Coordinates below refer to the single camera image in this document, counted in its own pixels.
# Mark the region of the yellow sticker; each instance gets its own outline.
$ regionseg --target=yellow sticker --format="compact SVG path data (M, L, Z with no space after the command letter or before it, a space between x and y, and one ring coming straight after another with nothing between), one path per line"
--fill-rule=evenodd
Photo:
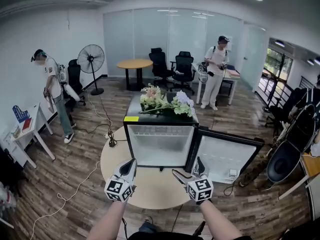
M138 122L139 116L125 116L123 121L124 122Z

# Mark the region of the mini fridge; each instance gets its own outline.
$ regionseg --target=mini fridge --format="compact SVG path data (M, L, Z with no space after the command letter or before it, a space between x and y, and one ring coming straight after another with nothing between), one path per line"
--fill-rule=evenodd
M214 182L232 184L264 145L262 139L209 130L197 117L141 113L140 94L128 107L123 126L138 167L184 168L191 173L197 157ZM168 94L170 102L173 94Z

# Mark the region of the flower bouquet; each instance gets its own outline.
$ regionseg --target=flower bouquet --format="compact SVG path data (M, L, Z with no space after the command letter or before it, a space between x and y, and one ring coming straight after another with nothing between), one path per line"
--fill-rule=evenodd
M168 102L166 94L161 94L158 86L153 86L151 83L141 91L145 92L140 97L141 113L165 115L174 112L176 115L188 117L196 115L194 101L189 99L183 91L177 92L171 102Z

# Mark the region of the glove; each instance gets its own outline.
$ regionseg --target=glove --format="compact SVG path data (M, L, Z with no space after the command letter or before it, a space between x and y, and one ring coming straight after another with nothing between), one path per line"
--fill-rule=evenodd
M112 200L124 203L134 193L137 160L131 159L118 165L113 175L106 181L104 192Z
M197 158L197 164L191 173L191 177L186 177L175 169L172 170L172 173L175 178L185 186L186 192L195 200L197 205L202 204L207 199L211 199L214 193L214 185L212 181L208 179L207 175L209 171L206 171L199 157Z

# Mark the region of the red book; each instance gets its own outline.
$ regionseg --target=red book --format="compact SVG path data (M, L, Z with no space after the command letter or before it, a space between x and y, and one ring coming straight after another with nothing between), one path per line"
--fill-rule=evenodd
M26 119L23 124L22 132L25 133L31 129L32 117Z

